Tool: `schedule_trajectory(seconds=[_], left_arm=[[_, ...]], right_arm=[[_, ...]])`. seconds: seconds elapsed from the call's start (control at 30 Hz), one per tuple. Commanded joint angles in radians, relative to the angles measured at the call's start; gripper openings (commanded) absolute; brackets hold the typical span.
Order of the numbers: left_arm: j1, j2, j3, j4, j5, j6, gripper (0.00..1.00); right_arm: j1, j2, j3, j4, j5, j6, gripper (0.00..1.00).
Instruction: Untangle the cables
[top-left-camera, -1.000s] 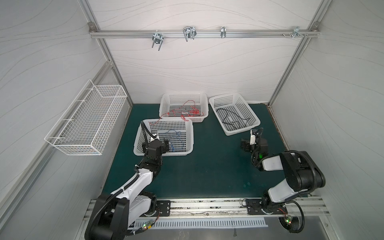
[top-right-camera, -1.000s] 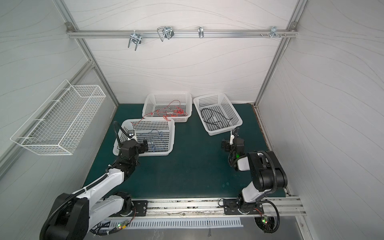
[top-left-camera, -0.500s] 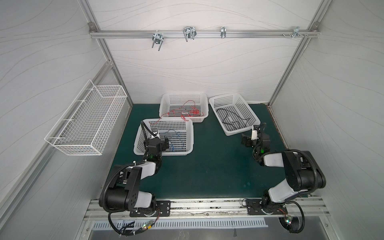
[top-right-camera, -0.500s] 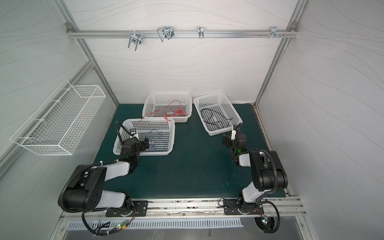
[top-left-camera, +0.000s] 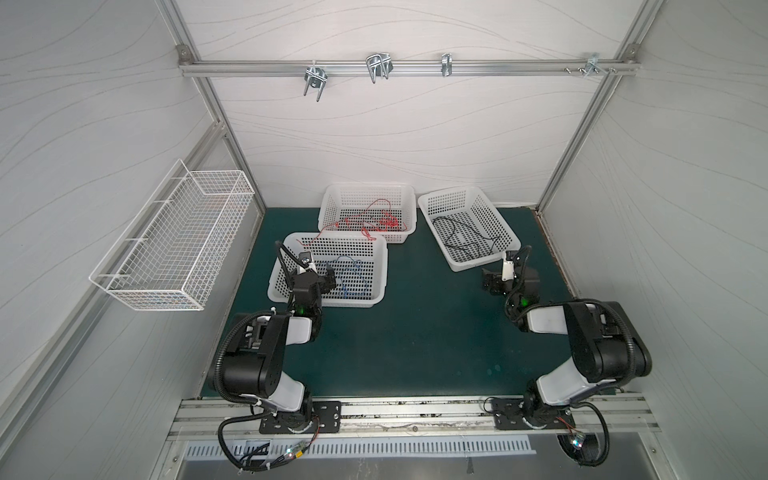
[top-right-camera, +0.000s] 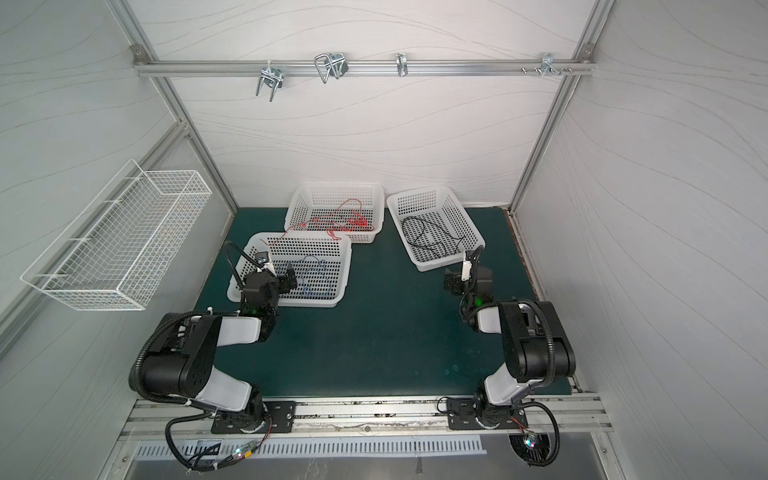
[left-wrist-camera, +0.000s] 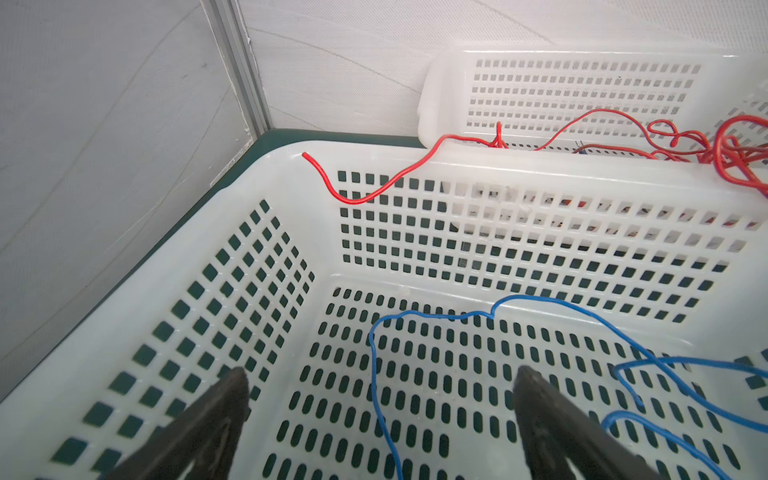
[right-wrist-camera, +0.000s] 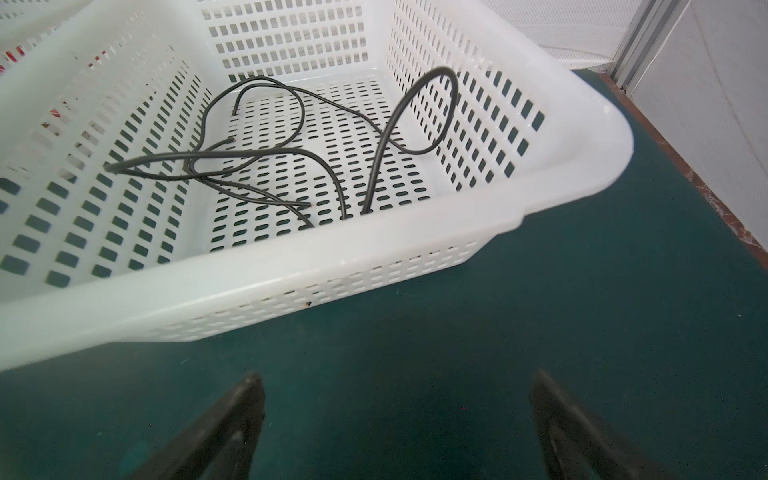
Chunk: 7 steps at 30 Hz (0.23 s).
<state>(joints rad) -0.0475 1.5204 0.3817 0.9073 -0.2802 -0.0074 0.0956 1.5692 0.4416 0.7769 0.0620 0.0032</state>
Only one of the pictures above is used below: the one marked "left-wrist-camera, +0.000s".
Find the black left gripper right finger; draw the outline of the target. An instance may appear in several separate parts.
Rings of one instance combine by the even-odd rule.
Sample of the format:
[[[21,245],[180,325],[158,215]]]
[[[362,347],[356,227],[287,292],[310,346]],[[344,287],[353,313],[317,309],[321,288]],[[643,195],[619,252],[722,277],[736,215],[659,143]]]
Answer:
[[[514,411],[526,465],[534,479],[658,479],[633,455],[553,387],[521,366],[514,379]]]

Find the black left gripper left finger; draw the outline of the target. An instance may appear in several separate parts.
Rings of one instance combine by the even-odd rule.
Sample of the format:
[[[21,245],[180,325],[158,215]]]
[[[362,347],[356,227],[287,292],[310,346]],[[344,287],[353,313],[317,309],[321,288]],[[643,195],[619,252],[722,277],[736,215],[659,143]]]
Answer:
[[[234,368],[107,477],[228,478],[250,412],[248,401],[246,372]]]

